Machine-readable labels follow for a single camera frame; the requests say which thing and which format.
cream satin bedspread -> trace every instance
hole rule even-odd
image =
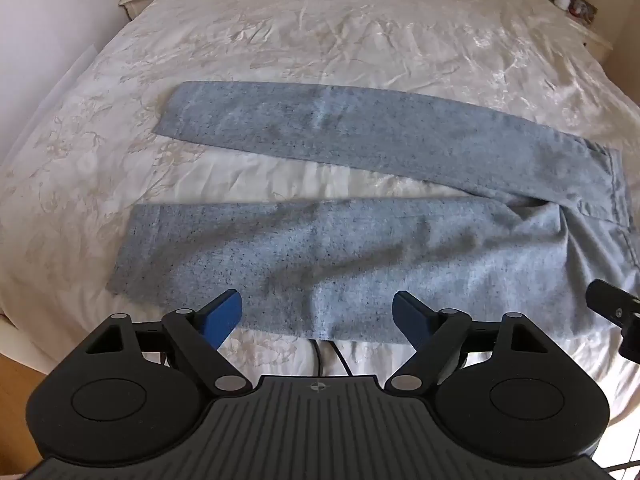
[[[2,168],[1,308],[56,360],[113,312],[158,318],[104,290],[136,202],[460,193],[156,137],[162,104],[186,80],[389,88],[495,108],[623,150],[640,204],[640,110],[546,0],[156,0]],[[640,374],[617,357],[618,343],[610,330],[563,345],[620,418],[640,401]],[[356,373],[381,382],[412,354],[342,347]],[[236,330],[222,351],[254,381],[315,366],[308,342],[292,337]]]

floor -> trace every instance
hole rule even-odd
[[[43,378],[40,372],[0,354],[0,475],[25,473],[40,461],[24,409]]]

